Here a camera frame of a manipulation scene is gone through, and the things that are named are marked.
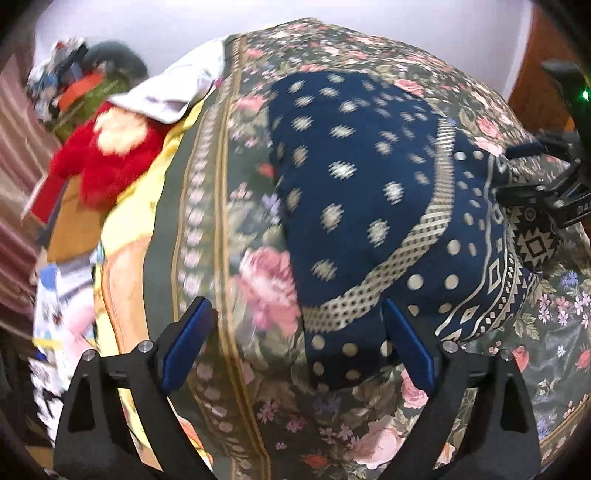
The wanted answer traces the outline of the navy patterned hooded sweater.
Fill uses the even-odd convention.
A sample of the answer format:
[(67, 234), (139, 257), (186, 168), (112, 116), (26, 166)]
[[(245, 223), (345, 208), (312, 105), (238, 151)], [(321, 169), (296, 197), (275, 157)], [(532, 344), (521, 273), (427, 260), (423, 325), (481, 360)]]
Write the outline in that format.
[(402, 363), (387, 299), (442, 341), (519, 315), (559, 238), (543, 210), (496, 200), (518, 180), (503, 159), (425, 100), (363, 73), (284, 77), (270, 89), (269, 122), (315, 388), (353, 387)]

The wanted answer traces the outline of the pile of clutter clothes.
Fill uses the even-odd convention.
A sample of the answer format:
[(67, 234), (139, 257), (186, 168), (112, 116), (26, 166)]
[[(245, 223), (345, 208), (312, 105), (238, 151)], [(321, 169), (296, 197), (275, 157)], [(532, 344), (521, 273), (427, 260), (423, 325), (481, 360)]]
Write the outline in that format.
[(34, 65), (26, 82), (26, 93), (34, 111), (43, 123), (58, 117), (58, 102), (67, 88), (84, 78), (83, 59), (88, 52), (84, 38), (58, 41), (50, 56)]

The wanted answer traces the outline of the brown wooden wardrobe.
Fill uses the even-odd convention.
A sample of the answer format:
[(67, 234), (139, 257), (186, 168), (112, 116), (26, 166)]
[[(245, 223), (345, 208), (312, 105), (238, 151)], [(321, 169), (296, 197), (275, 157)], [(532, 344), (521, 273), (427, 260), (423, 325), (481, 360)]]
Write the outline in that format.
[(572, 128), (570, 114), (541, 66), (552, 59), (578, 61), (563, 35), (541, 8), (534, 6), (526, 52), (509, 99), (513, 112), (530, 132)]

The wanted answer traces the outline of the yellow blanket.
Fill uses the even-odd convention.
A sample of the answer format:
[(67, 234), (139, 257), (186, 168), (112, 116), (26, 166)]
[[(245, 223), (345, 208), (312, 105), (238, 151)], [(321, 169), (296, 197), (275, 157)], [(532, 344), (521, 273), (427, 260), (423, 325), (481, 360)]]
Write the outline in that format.
[(200, 115), (198, 102), (167, 133), (146, 172), (118, 197), (102, 226), (104, 259), (95, 270), (97, 345), (104, 356), (124, 354), (149, 338), (143, 299), (143, 265), (155, 224), (165, 173), (184, 134)]

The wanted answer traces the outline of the green floral bedspread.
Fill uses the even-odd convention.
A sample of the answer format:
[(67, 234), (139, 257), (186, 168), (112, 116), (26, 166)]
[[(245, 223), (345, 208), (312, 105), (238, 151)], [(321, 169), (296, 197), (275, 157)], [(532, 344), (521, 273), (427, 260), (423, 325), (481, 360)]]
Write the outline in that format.
[(404, 477), (469, 446), (475, 390), (426, 411), (423, 328), (510, 353), (534, 457), (560, 466), (590, 418), (590, 258), (578, 228), (506, 208), (561, 164), (487, 85), (419, 47), (315, 19), (230, 36), (221, 86), (165, 176), (143, 270), (158, 336), (198, 296), (217, 321), (172, 398), (218, 479)]

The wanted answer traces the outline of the red plush toy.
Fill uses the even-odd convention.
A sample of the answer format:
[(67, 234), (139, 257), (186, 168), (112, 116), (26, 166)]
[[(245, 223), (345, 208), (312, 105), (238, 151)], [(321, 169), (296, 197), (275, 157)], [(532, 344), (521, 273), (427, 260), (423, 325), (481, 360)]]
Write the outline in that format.
[(58, 195), (72, 179), (79, 181), (79, 198), (85, 207), (110, 209), (119, 194), (148, 170), (171, 128), (103, 102), (53, 155), (30, 214), (40, 224), (47, 224)]

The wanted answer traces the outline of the striped pink curtain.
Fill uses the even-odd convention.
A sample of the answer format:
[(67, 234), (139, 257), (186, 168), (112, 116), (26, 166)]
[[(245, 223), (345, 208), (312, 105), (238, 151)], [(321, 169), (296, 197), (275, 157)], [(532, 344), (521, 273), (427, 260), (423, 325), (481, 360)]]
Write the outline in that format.
[(37, 222), (27, 202), (59, 146), (38, 121), (25, 92), (33, 64), (30, 46), (17, 49), (1, 69), (1, 325), (32, 331)]

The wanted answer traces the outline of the white cloth on bed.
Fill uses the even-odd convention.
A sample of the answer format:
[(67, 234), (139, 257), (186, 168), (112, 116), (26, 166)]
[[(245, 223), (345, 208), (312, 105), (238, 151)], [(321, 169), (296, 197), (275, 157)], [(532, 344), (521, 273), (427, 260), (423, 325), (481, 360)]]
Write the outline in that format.
[(179, 121), (204, 99), (223, 73), (224, 40), (214, 38), (190, 50), (160, 74), (139, 83), (108, 102), (162, 124)]

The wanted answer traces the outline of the grey pillow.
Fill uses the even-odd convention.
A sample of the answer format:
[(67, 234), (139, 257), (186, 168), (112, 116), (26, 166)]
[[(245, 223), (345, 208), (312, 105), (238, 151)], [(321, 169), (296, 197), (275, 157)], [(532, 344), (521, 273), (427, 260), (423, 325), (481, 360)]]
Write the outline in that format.
[(148, 77), (148, 68), (143, 60), (126, 44), (113, 40), (91, 46), (82, 59), (82, 69), (86, 72), (102, 71), (107, 75), (118, 73), (132, 84)]

